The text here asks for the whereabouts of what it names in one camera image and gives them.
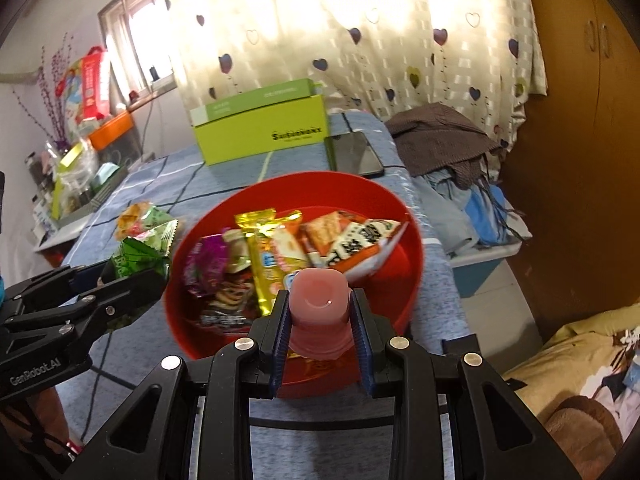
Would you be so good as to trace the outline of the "left hand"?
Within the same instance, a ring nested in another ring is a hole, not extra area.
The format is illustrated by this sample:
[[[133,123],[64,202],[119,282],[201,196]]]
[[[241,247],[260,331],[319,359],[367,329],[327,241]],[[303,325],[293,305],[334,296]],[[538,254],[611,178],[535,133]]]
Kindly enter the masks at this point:
[[[63,451],[58,441],[66,445],[70,440],[70,430],[68,430],[60,396],[54,387],[16,401],[13,409],[20,415],[23,422],[54,437],[54,441],[47,442],[49,448],[57,453]]]

